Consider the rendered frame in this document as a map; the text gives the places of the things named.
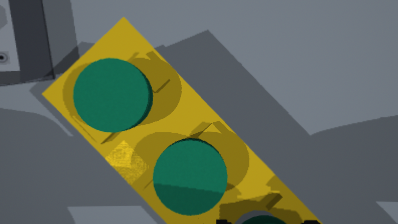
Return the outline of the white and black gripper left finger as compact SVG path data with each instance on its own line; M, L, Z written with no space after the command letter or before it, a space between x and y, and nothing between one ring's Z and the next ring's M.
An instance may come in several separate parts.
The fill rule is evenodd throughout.
M228 222L227 219L216 219L216 224L232 224Z

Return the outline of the grey button housing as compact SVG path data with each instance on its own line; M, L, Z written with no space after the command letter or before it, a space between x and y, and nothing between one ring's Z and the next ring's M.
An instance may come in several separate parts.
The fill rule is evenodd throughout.
M42 0L0 0L0 86L54 79Z

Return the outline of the grey bench mat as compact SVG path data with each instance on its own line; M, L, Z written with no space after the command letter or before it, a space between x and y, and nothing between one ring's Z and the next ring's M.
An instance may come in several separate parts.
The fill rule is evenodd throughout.
M398 0L42 0L0 86L0 224L167 224L42 95L123 17L322 224L398 224Z

